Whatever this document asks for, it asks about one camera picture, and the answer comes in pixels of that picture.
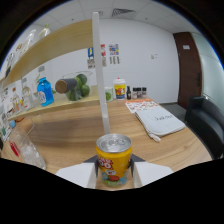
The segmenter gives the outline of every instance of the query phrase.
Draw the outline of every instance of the can label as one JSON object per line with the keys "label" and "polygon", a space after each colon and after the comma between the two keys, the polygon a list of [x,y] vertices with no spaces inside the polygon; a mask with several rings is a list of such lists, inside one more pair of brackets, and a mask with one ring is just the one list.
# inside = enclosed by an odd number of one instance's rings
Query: can label
{"label": "can label", "polygon": [[116,98],[123,100],[125,98],[125,84],[122,85],[114,85]]}
{"label": "can label", "polygon": [[132,147],[121,153],[105,153],[97,147],[102,181],[110,187],[117,187],[127,182],[131,162]]}

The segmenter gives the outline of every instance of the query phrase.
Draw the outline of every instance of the ceiling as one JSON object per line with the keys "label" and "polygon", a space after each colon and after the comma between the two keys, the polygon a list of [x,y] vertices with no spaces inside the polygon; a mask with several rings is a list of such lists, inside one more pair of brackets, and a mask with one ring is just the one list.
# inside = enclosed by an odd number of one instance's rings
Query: ceiling
{"label": "ceiling", "polygon": [[[135,13],[112,17],[115,8],[134,10]],[[34,24],[44,26],[48,23],[50,30],[55,31],[71,23],[91,19],[92,12],[96,11],[103,12],[100,19],[131,19],[160,27],[170,33],[200,33],[173,9],[152,0],[72,0],[48,11]]]}

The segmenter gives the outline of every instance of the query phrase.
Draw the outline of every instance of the chair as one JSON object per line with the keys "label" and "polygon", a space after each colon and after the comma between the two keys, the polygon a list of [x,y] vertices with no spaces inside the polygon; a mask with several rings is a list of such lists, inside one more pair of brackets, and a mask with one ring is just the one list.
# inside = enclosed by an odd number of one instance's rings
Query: chair
{"label": "chair", "polygon": [[191,97],[185,115],[186,125],[205,145],[213,160],[224,153],[224,114],[204,97]]}

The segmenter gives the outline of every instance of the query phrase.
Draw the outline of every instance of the table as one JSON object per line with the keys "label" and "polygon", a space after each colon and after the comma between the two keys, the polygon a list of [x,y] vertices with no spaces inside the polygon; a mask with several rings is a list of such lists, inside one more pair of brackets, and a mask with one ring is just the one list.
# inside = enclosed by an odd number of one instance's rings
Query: table
{"label": "table", "polygon": [[[149,163],[168,166],[174,172],[187,166],[211,161],[200,140],[187,127],[164,136],[157,143],[151,139],[140,121],[131,114],[124,101],[107,103],[111,133],[127,135],[132,140],[133,154]],[[104,135],[100,106],[90,106],[49,112],[32,117],[35,128],[29,138],[46,162],[46,171],[55,174],[59,169],[80,164],[96,155],[96,140]],[[27,117],[17,126],[28,131],[31,127]],[[8,142],[4,143],[2,157],[22,162],[14,155]],[[96,189],[120,190],[134,188],[131,172],[128,182],[118,188],[105,186],[101,177]]]}

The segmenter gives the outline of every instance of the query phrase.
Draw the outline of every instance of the door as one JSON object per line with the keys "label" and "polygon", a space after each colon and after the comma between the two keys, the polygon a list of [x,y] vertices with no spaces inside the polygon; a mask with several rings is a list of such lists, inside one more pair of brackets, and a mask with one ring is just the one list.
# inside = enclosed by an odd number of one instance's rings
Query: door
{"label": "door", "polygon": [[201,96],[202,70],[198,49],[189,32],[173,34],[180,67],[180,84],[177,103],[187,109],[191,96]]}

